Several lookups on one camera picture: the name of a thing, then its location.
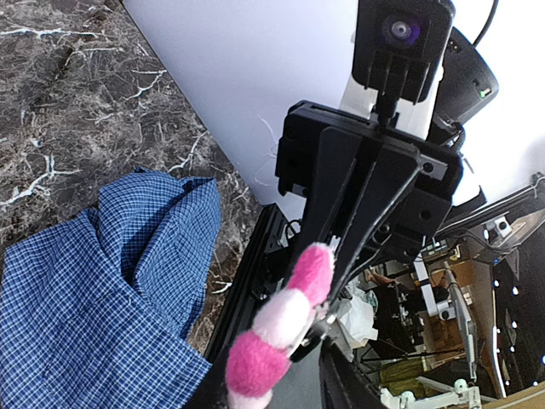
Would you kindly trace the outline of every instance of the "pink and white plush toy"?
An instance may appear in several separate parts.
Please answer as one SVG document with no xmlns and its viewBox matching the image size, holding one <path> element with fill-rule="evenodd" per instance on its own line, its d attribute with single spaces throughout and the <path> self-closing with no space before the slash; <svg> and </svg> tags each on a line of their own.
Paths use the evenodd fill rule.
<svg viewBox="0 0 545 409">
<path fill-rule="evenodd" d="M 290 352 L 330 292 L 334 260 L 327 245 L 309 246 L 287 287 L 265 304 L 251 330 L 237 338 L 227 361 L 231 409 L 262 409 L 269 404 L 274 385 L 290 368 Z"/>
</svg>

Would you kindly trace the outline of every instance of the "white plastic part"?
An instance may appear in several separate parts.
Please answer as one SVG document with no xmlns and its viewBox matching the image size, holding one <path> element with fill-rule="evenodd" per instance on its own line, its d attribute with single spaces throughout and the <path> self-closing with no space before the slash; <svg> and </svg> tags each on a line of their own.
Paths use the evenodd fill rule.
<svg viewBox="0 0 545 409">
<path fill-rule="evenodd" d="M 416 277 L 419 281 L 428 280 L 429 276 L 427 275 L 426 264 L 424 264 L 422 254 L 418 254 L 416 261 L 413 263 L 416 271 Z M 434 317 L 439 314 L 439 309 L 437 308 L 437 303 L 435 302 L 435 297 L 433 296 L 433 289 L 431 284 L 426 284 L 421 286 L 422 296 L 424 297 L 424 302 L 426 303 L 427 313 L 430 317 Z"/>
<path fill-rule="evenodd" d="M 454 391 L 457 394 L 463 394 L 468 390 L 468 382 L 465 379 L 458 379 L 454 382 Z"/>
<path fill-rule="evenodd" d="M 409 407 L 411 403 L 416 402 L 415 394 L 413 394 L 409 390 L 406 390 L 403 394 L 401 394 L 401 401 L 403 402 L 405 407 Z"/>
<path fill-rule="evenodd" d="M 437 310 L 439 311 L 439 317 L 442 321 L 453 320 L 456 318 L 456 309 L 451 306 L 448 301 L 443 301 L 437 304 Z"/>
<path fill-rule="evenodd" d="M 487 222 L 486 229 L 489 231 L 496 230 L 497 235 L 502 237 L 502 239 L 505 239 L 513 232 L 513 228 L 511 228 L 511 225 L 505 216 L 500 216 L 497 219 Z"/>
<path fill-rule="evenodd" d="M 391 409 L 399 409 L 401 407 L 401 397 L 393 396 L 386 388 L 381 389 L 381 403 Z"/>
</svg>

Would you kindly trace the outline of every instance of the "marble countertop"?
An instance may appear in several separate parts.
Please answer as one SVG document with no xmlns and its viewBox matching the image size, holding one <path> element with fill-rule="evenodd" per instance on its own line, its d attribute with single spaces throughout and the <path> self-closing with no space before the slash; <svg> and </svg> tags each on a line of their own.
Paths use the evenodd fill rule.
<svg viewBox="0 0 545 409">
<path fill-rule="evenodd" d="M 223 222 L 189 338 L 203 352 L 260 206 L 121 3 L 4 0 L 0 123 L 0 268 L 135 167 L 217 178 Z"/>
</svg>

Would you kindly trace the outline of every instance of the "black camera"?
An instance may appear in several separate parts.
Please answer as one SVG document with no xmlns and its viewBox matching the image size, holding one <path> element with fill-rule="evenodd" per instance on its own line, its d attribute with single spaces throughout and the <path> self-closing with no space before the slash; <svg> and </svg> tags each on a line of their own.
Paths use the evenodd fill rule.
<svg viewBox="0 0 545 409">
<path fill-rule="evenodd" d="M 426 100 L 454 14 L 450 0 L 360 0 L 354 79 L 394 99 Z"/>
</svg>

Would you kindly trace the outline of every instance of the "blue plaid shirt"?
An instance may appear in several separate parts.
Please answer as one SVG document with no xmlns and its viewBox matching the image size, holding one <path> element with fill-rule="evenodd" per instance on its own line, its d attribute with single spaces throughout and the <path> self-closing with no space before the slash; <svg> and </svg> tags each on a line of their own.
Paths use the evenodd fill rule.
<svg viewBox="0 0 545 409">
<path fill-rule="evenodd" d="M 209 370 L 185 338 L 220 225 L 214 180 L 137 170 L 98 210 L 9 248 L 4 409 L 182 407 Z"/>
</svg>

